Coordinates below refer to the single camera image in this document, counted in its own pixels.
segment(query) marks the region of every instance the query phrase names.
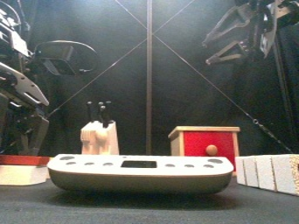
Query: red box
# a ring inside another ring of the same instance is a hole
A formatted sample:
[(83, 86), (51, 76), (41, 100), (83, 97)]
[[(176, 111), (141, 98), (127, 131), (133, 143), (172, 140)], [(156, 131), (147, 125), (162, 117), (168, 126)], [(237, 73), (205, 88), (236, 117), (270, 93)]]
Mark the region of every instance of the red box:
[(234, 164), (240, 156), (240, 127), (178, 126), (172, 134), (173, 156), (225, 157)]

